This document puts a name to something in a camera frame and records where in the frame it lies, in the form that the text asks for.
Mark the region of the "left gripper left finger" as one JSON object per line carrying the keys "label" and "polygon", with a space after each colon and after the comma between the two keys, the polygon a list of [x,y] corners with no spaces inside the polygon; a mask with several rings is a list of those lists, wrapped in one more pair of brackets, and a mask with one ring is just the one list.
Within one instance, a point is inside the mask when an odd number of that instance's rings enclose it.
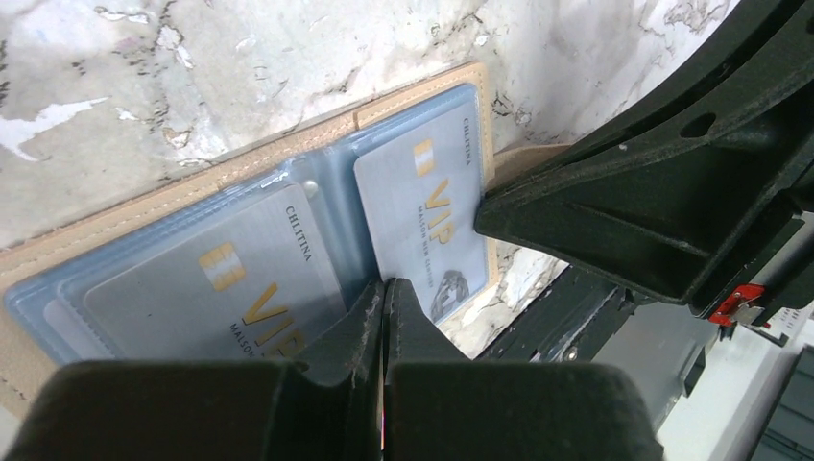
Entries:
{"label": "left gripper left finger", "polygon": [[289,359],[103,360],[46,383],[10,460],[375,460],[381,317],[372,281]]}

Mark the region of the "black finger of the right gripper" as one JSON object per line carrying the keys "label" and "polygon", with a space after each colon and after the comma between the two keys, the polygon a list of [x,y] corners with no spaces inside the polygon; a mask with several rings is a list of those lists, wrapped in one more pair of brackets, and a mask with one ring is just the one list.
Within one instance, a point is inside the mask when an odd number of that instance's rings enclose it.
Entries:
{"label": "black finger of the right gripper", "polygon": [[813,186],[813,5],[742,1],[642,100],[490,191],[476,230],[708,305]]}

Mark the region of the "beige card holder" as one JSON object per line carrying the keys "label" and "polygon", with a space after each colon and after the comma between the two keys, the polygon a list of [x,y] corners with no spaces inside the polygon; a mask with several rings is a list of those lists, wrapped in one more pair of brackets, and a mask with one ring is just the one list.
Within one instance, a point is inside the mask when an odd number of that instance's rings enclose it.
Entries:
{"label": "beige card holder", "polygon": [[[273,141],[241,153],[149,193],[85,217],[69,226],[30,239],[1,254],[1,291],[30,276],[138,231],[172,212],[192,206],[262,170],[340,137],[360,131],[460,84],[488,87],[487,67],[470,62],[421,82],[347,109],[307,128],[297,128]],[[29,410],[55,360],[8,313],[1,315],[1,406],[17,419]]]}

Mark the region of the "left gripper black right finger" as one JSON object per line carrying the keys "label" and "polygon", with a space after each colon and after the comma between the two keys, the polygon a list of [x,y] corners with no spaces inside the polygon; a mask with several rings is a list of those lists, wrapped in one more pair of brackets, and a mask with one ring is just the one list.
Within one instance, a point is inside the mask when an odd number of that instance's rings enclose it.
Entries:
{"label": "left gripper black right finger", "polygon": [[471,360],[422,313],[412,283],[386,284],[388,460],[659,460],[632,380],[592,363]]}

